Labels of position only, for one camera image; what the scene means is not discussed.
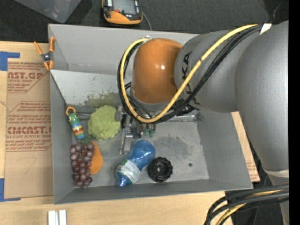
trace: black rubber object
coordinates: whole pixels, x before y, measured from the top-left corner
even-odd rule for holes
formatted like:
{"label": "black rubber object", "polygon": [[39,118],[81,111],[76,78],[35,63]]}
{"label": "black rubber object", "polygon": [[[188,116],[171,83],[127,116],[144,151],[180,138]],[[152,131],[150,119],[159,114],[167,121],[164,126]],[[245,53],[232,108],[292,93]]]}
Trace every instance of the black rubber object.
{"label": "black rubber object", "polygon": [[157,157],[149,163],[147,171],[153,181],[164,182],[172,175],[173,167],[165,157]]}

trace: black floor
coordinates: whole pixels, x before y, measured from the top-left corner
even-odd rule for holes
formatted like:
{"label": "black floor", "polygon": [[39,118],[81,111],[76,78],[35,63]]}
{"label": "black floor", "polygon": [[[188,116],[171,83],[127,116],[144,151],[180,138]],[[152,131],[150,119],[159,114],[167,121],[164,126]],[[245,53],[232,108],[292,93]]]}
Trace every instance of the black floor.
{"label": "black floor", "polygon": [[[101,26],[101,0],[82,0],[65,24]],[[153,30],[203,34],[231,30],[249,23],[280,23],[289,19],[289,0],[139,0]],[[13,0],[0,0],[0,40],[48,42],[47,25],[57,23]],[[146,20],[140,29],[149,30]],[[255,157],[262,181],[270,185]],[[236,225],[281,225],[279,205],[233,216]]]}

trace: device screen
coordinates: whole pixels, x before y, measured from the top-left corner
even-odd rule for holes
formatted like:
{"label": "device screen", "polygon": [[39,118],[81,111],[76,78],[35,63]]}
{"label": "device screen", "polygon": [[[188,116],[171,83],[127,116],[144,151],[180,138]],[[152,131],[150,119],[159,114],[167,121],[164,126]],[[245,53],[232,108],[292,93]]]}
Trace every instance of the device screen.
{"label": "device screen", "polygon": [[112,0],[113,9],[118,9],[126,14],[136,14],[135,2],[131,0]]}

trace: yellow cable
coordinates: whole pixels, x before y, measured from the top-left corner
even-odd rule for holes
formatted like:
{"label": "yellow cable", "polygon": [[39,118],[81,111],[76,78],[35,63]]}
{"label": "yellow cable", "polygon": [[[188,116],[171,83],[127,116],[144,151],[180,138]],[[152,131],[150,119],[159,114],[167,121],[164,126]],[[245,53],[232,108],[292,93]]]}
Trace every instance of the yellow cable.
{"label": "yellow cable", "polygon": [[130,101],[129,101],[129,99],[127,97],[127,94],[126,94],[125,85],[124,85],[124,64],[125,64],[126,57],[127,57],[128,53],[130,52],[130,50],[136,44],[138,44],[140,42],[143,42],[143,41],[147,41],[150,38],[142,38],[142,39],[139,39],[139,40],[135,41],[125,51],[125,53],[123,55],[123,58],[122,58],[121,66],[120,66],[120,85],[121,85],[122,94],[123,94],[123,97],[125,99],[125,103],[126,103],[128,109],[131,111],[131,113],[134,115],[134,117],[136,119],[138,119],[139,121],[141,121],[143,123],[152,123],[152,122],[155,122],[155,121],[159,120],[162,116],[164,116],[170,110],[170,108],[176,102],[176,100],[181,95],[181,93],[183,92],[184,88],[187,86],[187,84],[191,80],[191,78],[194,75],[194,73],[196,72],[196,70],[201,66],[202,61],[204,61],[218,46],[220,46],[228,38],[230,38],[231,36],[233,36],[233,35],[241,32],[243,30],[246,30],[246,29],[251,28],[251,27],[256,26],[256,25],[257,24],[251,24],[251,25],[246,25],[246,26],[243,26],[243,27],[239,27],[239,28],[237,28],[237,29],[235,29],[233,31],[230,31],[229,33],[227,33],[226,35],[224,35],[222,38],[220,38],[213,46],[211,46],[206,51],[206,53],[201,57],[201,59],[199,61],[197,61],[197,63],[195,64],[195,66],[193,67],[193,69],[189,72],[188,76],[186,77],[186,79],[184,80],[184,82],[182,83],[182,85],[180,86],[180,88],[178,89],[178,91],[175,93],[174,97],[171,99],[171,101],[169,102],[169,104],[165,107],[165,109],[160,114],[158,114],[154,118],[150,118],[150,119],[142,118],[141,116],[139,116],[138,113],[136,113],[136,111],[134,110],[134,108],[130,104]]}
{"label": "yellow cable", "polygon": [[[273,194],[273,193],[280,192],[280,191],[282,191],[282,189],[281,190],[275,190],[275,191],[266,191],[266,192],[254,193],[252,195],[247,196],[246,198],[269,195],[269,194]],[[234,207],[230,208],[229,210],[227,210],[227,212],[224,213],[223,216],[217,221],[216,225],[220,225],[230,215],[232,215],[233,213],[235,213],[237,210],[239,210],[241,207],[243,207],[245,205],[246,205],[246,203],[243,203],[243,204],[234,206]]]}

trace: blue tape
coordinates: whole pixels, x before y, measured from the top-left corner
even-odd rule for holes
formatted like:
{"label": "blue tape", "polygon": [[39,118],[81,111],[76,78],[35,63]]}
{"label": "blue tape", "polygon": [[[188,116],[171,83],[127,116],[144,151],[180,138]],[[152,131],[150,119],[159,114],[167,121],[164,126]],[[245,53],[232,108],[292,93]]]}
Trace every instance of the blue tape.
{"label": "blue tape", "polygon": [[8,70],[8,58],[20,58],[19,52],[0,52],[0,71]]}
{"label": "blue tape", "polygon": [[4,199],[4,178],[0,179],[0,202],[18,201],[20,198]]}

